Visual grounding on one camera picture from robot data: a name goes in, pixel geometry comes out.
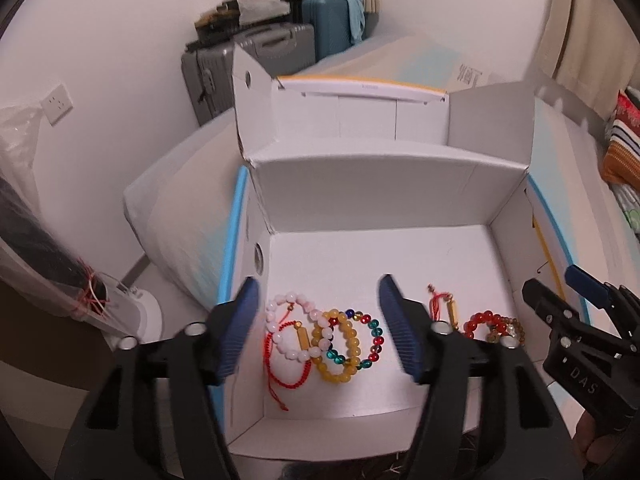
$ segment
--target floor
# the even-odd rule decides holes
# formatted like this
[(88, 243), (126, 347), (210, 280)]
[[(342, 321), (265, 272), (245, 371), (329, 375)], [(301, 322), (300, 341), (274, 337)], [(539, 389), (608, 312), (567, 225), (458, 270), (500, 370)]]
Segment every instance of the floor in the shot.
[(154, 264), (149, 264), (134, 285), (148, 290), (158, 300), (162, 311), (162, 339), (169, 339), (189, 323), (207, 317), (204, 307), (166, 279)]

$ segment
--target screw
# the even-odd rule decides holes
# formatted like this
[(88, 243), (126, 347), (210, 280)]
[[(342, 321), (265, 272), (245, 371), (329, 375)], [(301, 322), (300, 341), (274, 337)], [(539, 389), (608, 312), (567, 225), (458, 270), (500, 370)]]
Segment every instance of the screw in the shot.
[(133, 350), (138, 346), (138, 340), (133, 336), (123, 337), (118, 343), (120, 350)]
[(431, 330), (440, 335), (449, 335), (453, 332), (453, 328), (446, 321), (435, 321), (431, 324)]
[(517, 348), (520, 343), (518, 340), (510, 335), (505, 335), (500, 338), (500, 344), (506, 348), (514, 349)]
[(207, 325), (204, 323), (191, 323), (184, 328), (184, 333), (189, 336), (204, 334), (207, 331)]

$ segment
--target red string bracelet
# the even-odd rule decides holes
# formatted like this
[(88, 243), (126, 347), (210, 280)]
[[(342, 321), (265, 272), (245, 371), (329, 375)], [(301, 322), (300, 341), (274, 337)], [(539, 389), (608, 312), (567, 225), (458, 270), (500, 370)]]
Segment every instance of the red string bracelet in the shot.
[[(289, 313), (290, 313), (290, 310), (288, 310), (285, 316), (280, 320), (281, 323), (287, 318)], [(295, 321), (287, 321), (286, 323), (282, 323), (278, 327), (278, 331), (282, 332), (287, 326), (294, 326), (295, 323), (296, 323)], [(273, 397), (273, 400), (275, 400), (278, 403), (278, 405), (280, 406), (280, 409), (283, 412), (288, 412), (289, 409), (287, 408), (287, 405), (280, 400), (280, 397), (271, 386), (271, 381), (274, 381), (276, 384), (279, 384), (280, 386), (288, 390), (295, 390), (300, 386), (302, 386), (304, 383), (306, 383), (306, 380), (309, 378), (309, 374), (311, 372), (311, 361), (305, 362), (305, 367), (302, 371), (302, 377), (300, 377), (300, 380), (297, 383), (287, 384), (281, 381), (279, 378), (277, 378), (271, 371), (272, 352), (273, 352), (273, 334), (269, 332), (264, 338), (264, 367), (267, 369), (267, 376), (268, 376), (267, 387), (271, 397)]]

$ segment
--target gray suitcase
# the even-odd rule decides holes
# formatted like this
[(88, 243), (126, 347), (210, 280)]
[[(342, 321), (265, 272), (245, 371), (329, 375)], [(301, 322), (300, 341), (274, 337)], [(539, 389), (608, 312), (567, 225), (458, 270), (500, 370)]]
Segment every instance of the gray suitcase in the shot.
[[(234, 42), (272, 77), (295, 74), (316, 62), (311, 25), (265, 25), (238, 34)], [(233, 50), (234, 43), (224, 43), (182, 54), (182, 74), (200, 126), (234, 105)]]

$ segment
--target human hand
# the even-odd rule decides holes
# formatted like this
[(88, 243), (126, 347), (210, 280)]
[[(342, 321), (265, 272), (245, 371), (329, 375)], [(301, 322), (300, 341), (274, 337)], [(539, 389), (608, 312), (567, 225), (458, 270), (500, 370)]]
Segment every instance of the human hand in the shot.
[(584, 469), (591, 462), (604, 464), (620, 442), (621, 437), (605, 435), (596, 438), (596, 421), (589, 413), (584, 412), (575, 427), (574, 450)]

